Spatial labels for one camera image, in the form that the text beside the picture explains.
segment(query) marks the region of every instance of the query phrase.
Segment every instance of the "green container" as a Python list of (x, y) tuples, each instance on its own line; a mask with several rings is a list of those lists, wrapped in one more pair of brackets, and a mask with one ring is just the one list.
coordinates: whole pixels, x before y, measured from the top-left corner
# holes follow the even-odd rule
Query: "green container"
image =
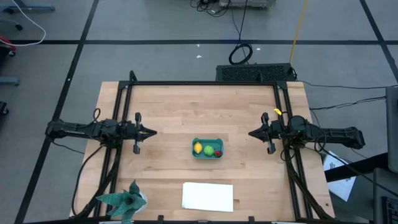
[[(203, 147), (202, 151), (197, 154), (195, 153), (195, 151), (193, 150), (193, 146), (199, 142), (201, 144), (201, 146)], [(213, 156), (206, 156), (205, 155), (205, 147), (206, 146), (211, 146), (214, 149), (214, 152), (216, 151), (221, 151), (221, 156), (220, 157), (215, 157)], [(198, 139), (195, 138), (192, 141), (192, 155), (196, 158), (196, 159), (220, 159), (221, 157), (224, 156), (224, 144), (223, 144), (223, 140), (221, 139)]]

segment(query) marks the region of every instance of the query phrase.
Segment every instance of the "white paper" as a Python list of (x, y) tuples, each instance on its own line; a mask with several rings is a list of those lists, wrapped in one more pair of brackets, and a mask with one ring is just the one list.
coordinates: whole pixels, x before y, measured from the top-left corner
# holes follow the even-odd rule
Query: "white paper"
[[(327, 155), (325, 160), (323, 161), (323, 170), (329, 170), (335, 167), (342, 166), (343, 163), (338, 161), (332, 156)], [(355, 177), (351, 177), (345, 180), (337, 180), (333, 182), (328, 183), (328, 188), (329, 191), (332, 192), (333, 194), (337, 195), (339, 198), (343, 199), (344, 201), (348, 201), (349, 194), (351, 193), (351, 190), (353, 189), (353, 185), (355, 182)]]
[(233, 185), (186, 182), (182, 186), (182, 207), (217, 212), (233, 212)]

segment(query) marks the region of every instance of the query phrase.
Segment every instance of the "wooden table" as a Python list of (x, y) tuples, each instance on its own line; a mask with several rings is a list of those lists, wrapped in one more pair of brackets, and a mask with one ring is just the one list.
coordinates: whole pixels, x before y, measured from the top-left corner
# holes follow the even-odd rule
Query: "wooden table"
[[(117, 86), (117, 82), (102, 84), (97, 102), (99, 120), (112, 117)], [(288, 86), (293, 114), (311, 120), (303, 84)], [(165, 220), (246, 221), (248, 216), (256, 221), (294, 220), (286, 166), (279, 157), (281, 142), (275, 141), (277, 152), (268, 155), (267, 144), (248, 135), (261, 126), (263, 112), (268, 112), (270, 121), (277, 119), (271, 86), (133, 86), (129, 108), (128, 119), (134, 121), (134, 113), (140, 112), (143, 125), (158, 132), (141, 143), (141, 154), (132, 152), (134, 141), (123, 145), (116, 191), (128, 189), (136, 179), (149, 199), (146, 210), (135, 215), (135, 220), (156, 220), (158, 215), (164, 215)], [(221, 138), (223, 158), (194, 159), (194, 138)], [(88, 141), (84, 159), (98, 145)], [(98, 188), (104, 152), (97, 153), (81, 174), (77, 211)], [(309, 191), (334, 216), (320, 156), (308, 149), (301, 152)], [(232, 184), (234, 212), (183, 209), (184, 182)], [(298, 188), (297, 192), (305, 217), (302, 194)]]

